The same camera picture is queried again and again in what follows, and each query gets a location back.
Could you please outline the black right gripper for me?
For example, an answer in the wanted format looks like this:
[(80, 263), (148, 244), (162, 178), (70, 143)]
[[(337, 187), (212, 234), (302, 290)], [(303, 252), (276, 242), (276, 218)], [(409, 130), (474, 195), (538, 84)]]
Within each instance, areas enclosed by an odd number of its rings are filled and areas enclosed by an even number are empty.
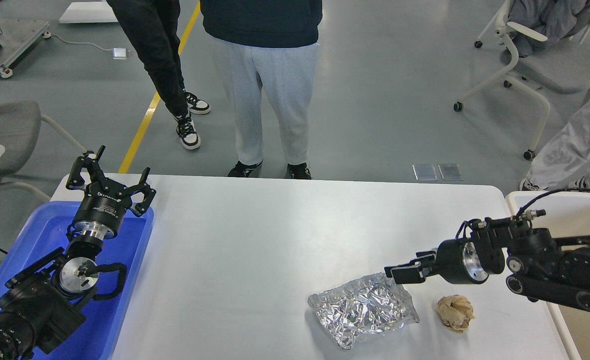
[(450, 284), (479, 285), (489, 278), (471, 242), (446, 240), (437, 251), (418, 251), (415, 255), (416, 258), (405, 264), (385, 266), (385, 275), (392, 277), (396, 285), (421, 284), (434, 275)]

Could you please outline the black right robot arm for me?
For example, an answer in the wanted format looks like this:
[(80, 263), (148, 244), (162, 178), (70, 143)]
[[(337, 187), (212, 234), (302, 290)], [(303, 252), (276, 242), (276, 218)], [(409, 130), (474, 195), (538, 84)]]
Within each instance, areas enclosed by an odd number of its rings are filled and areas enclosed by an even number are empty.
[(555, 239), (548, 228), (532, 225), (546, 212), (531, 205), (556, 193), (541, 192), (507, 218), (464, 221), (454, 239), (385, 267), (385, 275), (398, 285), (436, 275), (451, 284), (480, 285), (508, 268), (505, 282), (513, 294), (590, 312), (590, 235)]

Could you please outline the wheeled metal robot base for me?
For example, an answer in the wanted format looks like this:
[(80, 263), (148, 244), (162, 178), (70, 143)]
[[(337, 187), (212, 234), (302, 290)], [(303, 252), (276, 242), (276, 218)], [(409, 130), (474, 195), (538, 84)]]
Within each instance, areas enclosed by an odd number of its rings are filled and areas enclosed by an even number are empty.
[(13, 75), (11, 65), (40, 38), (50, 38), (50, 22), (43, 19), (0, 18), (0, 76)]

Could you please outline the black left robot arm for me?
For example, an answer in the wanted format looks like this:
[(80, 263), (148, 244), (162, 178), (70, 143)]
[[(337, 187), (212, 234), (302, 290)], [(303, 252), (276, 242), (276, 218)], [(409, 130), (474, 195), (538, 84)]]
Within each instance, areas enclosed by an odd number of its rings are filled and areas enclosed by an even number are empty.
[(0, 360), (29, 360), (34, 349), (48, 354), (86, 320), (90, 301), (108, 301), (125, 289), (128, 267), (98, 264), (104, 241), (117, 236), (127, 211), (136, 217), (151, 206), (155, 189), (146, 167), (137, 184), (126, 186), (105, 176), (98, 152), (87, 151), (73, 163), (66, 189), (84, 191), (68, 226), (66, 248), (58, 247), (9, 278), (0, 296)]

